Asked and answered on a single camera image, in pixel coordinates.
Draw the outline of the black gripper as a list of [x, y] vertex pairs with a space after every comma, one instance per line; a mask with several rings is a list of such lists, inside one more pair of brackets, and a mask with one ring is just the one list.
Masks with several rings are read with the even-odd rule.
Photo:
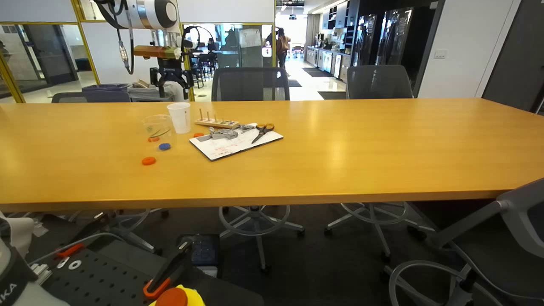
[[181, 67], [180, 59], [159, 57], [157, 64], [149, 69], [149, 81], [159, 89], [164, 89], [166, 81], [178, 83], [183, 89], [188, 89], [193, 81], [186, 69]]

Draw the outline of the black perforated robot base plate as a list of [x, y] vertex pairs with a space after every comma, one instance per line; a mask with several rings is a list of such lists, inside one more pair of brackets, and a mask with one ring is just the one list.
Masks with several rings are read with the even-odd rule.
[[44, 288], [69, 306], [147, 306], [142, 285], [163, 263], [163, 256], [110, 241], [55, 259]]

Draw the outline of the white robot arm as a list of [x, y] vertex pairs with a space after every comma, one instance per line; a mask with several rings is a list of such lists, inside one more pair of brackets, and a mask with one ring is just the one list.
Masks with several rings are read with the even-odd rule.
[[103, 20], [115, 28], [123, 69], [132, 74], [135, 57], [154, 57], [151, 83], [163, 91], [166, 81], [190, 88], [190, 74], [181, 67], [183, 35], [176, 0], [91, 0]]

